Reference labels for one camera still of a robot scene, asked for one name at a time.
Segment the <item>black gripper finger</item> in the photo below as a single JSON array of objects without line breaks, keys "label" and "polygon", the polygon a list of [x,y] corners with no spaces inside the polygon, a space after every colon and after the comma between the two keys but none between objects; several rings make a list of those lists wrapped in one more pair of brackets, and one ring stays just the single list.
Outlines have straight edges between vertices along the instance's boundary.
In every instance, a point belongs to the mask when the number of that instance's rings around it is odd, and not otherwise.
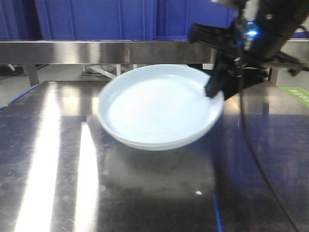
[{"label": "black gripper finger", "polygon": [[264,82],[268,77],[268,73],[265,70],[251,68],[242,69],[242,75],[240,75],[239,70],[230,71],[230,74],[232,75],[222,88],[225,101],[241,90]]},{"label": "black gripper finger", "polygon": [[214,98],[220,91],[224,98],[230,98],[236,93],[235,63],[228,58],[216,58],[210,78],[204,86],[206,97]]}]

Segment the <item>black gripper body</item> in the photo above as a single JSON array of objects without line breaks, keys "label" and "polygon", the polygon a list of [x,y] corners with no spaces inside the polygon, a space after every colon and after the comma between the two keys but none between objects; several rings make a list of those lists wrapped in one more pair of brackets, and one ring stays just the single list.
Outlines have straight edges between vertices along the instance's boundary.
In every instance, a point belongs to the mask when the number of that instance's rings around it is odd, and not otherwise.
[{"label": "black gripper body", "polygon": [[282,52],[281,48],[301,23],[298,15],[281,14],[257,14],[254,20],[240,16],[226,29],[195,23],[189,41],[216,49],[216,58],[233,60],[235,70],[286,68],[296,75],[306,70],[306,64]]}]

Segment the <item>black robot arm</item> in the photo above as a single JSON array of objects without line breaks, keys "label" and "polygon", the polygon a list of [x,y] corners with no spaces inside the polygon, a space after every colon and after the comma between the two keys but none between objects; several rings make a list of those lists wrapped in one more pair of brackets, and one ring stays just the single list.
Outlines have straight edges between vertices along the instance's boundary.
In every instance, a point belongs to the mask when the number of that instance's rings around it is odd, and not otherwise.
[{"label": "black robot arm", "polygon": [[225,99],[262,83],[268,68],[286,68],[297,75],[305,68],[298,59],[281,51],[309,16],[307,0],[220,0],[219,4],[237,11],[227,28],[194,23],[190,43],[205,44],[216,50],[205,95]]}]

